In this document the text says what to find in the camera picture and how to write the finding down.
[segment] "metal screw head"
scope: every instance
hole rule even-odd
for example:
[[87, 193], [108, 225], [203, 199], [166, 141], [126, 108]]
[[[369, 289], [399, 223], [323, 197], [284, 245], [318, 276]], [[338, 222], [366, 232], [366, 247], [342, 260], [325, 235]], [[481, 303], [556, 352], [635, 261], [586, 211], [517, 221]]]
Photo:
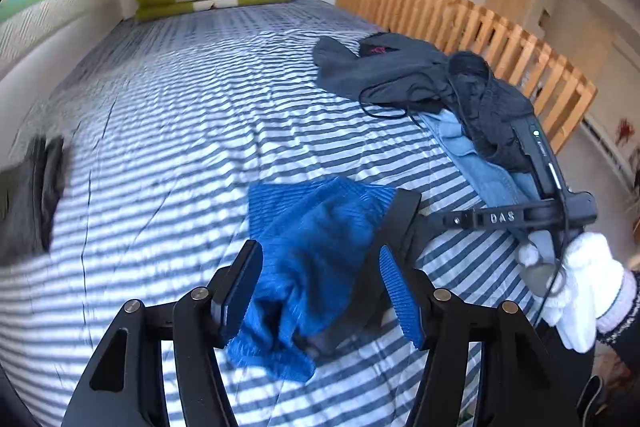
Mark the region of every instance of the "metal screw head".
[[502, 309], [506, 313], [513, 315], [514, 313], [517, 313], [520, 308], [513, 301], [505, 301], [502, 303]]
[[191, 290], [191, 298], [194, 301], [202, 301], [209, 296], [209, 290], [207, 290], [204, 286], [198, 286]]
[[124, 311], [127, 313], [137, 312], [140, 309], [140, 301], [137, 299], [131, 299], [124, 303]]
[[433, 296], [438, 301], [448, 301], [451, 298], [451, 292], [444, 288], [438, 288], [436, 291], [433, 292]]

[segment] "striped bedsheet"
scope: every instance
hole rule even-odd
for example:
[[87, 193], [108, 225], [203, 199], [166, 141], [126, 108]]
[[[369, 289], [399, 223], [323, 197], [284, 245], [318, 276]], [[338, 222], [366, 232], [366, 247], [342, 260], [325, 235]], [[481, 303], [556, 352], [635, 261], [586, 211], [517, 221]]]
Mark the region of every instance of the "striped bedsheet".
[[[339, 174], [419, 190], [422, 212], [482, 204], [428, 131], [314, 85], [319, 36], [355, 49], [375, 30], [318, 0], [123, 22], [33, 107], [13, 158], [34, 132], [63, 134], [65, 190], [50, 253], [0, 269], [0, 362], [44, 426], [60, 425], [124, 301], [178, 299], [231, 263], [247, 239], [249, 184]], [[515, 247], [508, 233], [451, 231], [418, 267], [468, 302], [509, 298], [530, 314]], [[318, 360], [306, 384], [216, 356], [238, 423], [253, 427], [404, 425], [426, 359], [392, 310], [378, 338]], [[479, 356], [471, 345], [466, 403]], [[181, 426], [170, 343], [162, 365]]]

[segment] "red flower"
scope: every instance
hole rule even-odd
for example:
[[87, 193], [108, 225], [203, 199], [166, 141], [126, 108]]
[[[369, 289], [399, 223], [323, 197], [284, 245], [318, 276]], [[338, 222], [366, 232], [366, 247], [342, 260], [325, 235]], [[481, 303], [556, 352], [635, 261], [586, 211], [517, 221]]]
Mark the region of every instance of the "red flower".
[[636, 130], [633, 124], [626, 118], [621, 118], [616, 131], [616, 145], [620, 146], [627, 143], [634, 134], [636, 134]]

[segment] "blue knitted sweater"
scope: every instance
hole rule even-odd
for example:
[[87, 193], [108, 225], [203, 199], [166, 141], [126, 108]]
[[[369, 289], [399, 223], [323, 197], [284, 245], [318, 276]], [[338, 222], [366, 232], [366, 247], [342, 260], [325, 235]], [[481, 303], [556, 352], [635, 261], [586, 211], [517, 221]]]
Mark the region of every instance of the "blue knitted sweater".
[[249, 236], [262, 273], [228, 354], [279, 380], [316, 367], [296, 339], [320, 333], [350, 302], [353, 282], [396, 190], [345, 178], [249, 189]]

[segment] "blue textured gripper pad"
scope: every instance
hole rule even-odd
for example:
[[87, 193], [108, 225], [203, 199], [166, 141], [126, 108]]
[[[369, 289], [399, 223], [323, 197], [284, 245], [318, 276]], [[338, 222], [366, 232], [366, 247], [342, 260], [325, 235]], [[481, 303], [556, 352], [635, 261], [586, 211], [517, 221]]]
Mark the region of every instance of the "blue textured gripper pad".
[[424, 343], [424, 334], [420, 327], [420, 308], [415, 303], [398, 263], [387, 245], [380, 249], [380, 275], [396, 309], [402, 333], [420, 349]]

